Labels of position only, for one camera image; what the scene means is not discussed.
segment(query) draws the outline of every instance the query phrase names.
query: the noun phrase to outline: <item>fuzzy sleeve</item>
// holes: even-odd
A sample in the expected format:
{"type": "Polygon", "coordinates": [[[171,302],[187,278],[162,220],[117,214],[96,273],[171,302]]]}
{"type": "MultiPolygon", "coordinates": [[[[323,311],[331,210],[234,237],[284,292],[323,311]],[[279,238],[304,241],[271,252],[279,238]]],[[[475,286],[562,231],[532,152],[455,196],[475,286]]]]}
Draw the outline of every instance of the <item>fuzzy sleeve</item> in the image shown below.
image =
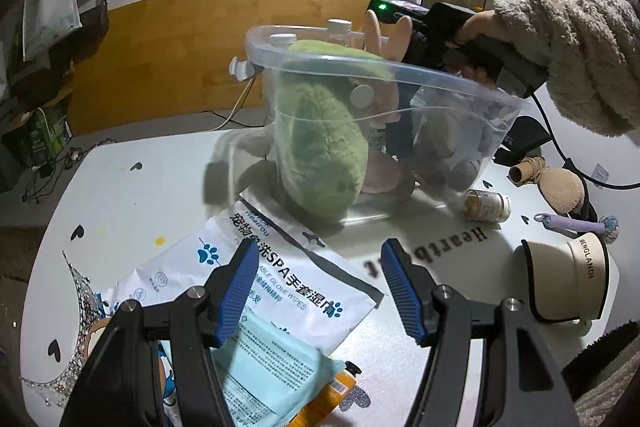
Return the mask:
{"type": "Polygon", "coordinates": [[[558,111],[604,136],[640,127],[636,0],[503,0],[495,11],[517,50],[548,68],[558,111]]]}

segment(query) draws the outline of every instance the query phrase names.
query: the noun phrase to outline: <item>rhinestone decoration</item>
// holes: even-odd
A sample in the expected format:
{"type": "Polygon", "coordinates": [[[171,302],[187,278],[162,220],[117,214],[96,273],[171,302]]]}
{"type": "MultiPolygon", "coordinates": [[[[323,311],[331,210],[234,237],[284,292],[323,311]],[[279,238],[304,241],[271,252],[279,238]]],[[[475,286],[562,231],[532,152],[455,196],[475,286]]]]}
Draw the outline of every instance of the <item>rhinestone decoration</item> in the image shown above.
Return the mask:
{"type": "Polygon", "coordinates": [[[69,399],[69,396],[71,396],[71,391],[86,362],[82,351],[87,333],[91,327],[97,321],[103,319],[105,315],[102,303],[91,290],[91,286],[89,286],[91,281],[87,277],[83,277],[82,274],[69,263],[64,251],[62,251],[62,255],[71,272],[71,277],[74,279],[76,293],[78,293],[80,321],[76,349],[74,349],[73,356],[66,369],[55,380],[35,382],[22,377],[20,377],[20,379],[27,387],[30,387],[41,396],[47,406],[57,405],[64,409],[66,401],[69,399]]]}

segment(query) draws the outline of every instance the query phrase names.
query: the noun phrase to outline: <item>white table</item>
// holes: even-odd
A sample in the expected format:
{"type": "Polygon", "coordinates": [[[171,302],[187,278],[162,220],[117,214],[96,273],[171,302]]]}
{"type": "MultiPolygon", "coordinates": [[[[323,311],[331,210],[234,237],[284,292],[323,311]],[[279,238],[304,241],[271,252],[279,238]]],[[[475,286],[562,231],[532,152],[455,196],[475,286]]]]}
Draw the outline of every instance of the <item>white table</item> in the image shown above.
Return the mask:
{"type": "MultiPolygon", "coordinates": [[[[260,163],[265,154],[261,130],[201,132],[109,144],[96,148],[79,167],[44,236],[24,304],[20,365],[22,376],[50,381],[66,367],[78,334],[78,301],[62,251],[92,287],[105,288],[128,275],[164,248],[196,230],[213,213],[231,204],[249,183],[264,183],[260,163]],[[130,170],[137,162],[142,169],[130,170]],[[84,236],[71,241],[78,225],[84,236]],[[47,355],[57,339],[62,358],[47,355]]],[[[512,216],[500,227],[470,224],[444,209],[425,208],[420,201],[401,214],[367,225],[316,230],[361,272],[363,279],[388,294],[377,264],[380,246],[397,237],[408,251],[480,226],[487,237],[450,250],[427,263],[432,275],[470,299],[498,303],[507,296],[527,297],[524,256],[513,253],[521,239],[562,243],[566,238],[532,220],[551,212],[537,187],[514,187],[506,169],[491,165],[482,176],[511,197],[512,216]],[[530,218],[526,225],[521,215],[530,218]],[[377,278],[371,274],[378,272],[377,278]]],[[[589,331],[576,325],[540,326],[557,362],[569,362],[584,346],[604,333],[618,286],[618,269],[610,260],[609,296],[603,317],[589,331]]],[[[481,341],[473,341],[465,406],[459,425],[470,425],[480,371],[481,341]]],[[[347,411],[337,410],[326,425],[395,427],[404,425],[422,376],[428,350],[404,334],[390,297],[338,347],[334,356],[351,360],[362,370],[363,390],[347,411]],[[392,399],[383,399],[390,393],[392,399]]],[[[57,426],[62,410],[47,407],[23,386],[29,414],[41,426],[57,426]]]]}

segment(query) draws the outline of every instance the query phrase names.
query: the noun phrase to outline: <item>wall outlet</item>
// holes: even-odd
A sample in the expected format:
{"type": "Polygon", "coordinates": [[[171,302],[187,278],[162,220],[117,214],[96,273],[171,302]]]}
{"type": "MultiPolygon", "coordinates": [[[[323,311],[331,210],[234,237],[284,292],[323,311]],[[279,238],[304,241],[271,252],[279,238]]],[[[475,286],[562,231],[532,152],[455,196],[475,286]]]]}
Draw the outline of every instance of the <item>wall outlet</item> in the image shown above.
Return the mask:
{"type": "MultiPolygon", "coordinates": [[[[593,174],[591,175],[591,177],[594,180],[598,180],[599,182],[607,183],[607,180],[609,179],[609,173],[602,165],[596,163],[596,168],[593,169],[593,174]]],[[[599,185],[596,185],[596,188],[602,190],[602,187],[600,187],[599,185]]]]}

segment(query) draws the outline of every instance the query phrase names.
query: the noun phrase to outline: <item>light blue package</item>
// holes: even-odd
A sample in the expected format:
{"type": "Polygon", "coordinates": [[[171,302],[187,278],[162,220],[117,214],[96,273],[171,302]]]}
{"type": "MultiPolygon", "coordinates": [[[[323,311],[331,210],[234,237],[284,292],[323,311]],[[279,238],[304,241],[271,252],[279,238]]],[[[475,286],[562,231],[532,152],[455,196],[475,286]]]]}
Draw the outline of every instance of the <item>light blue package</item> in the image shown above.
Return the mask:
{"type": "MultiPolygon", "coordinates": [[[[170,343],[162,346],[171,362],[170,343]]],[[[237,427],[286,425],[345,368],[246,307],[236,334],[211,353],[237,427]]]]}

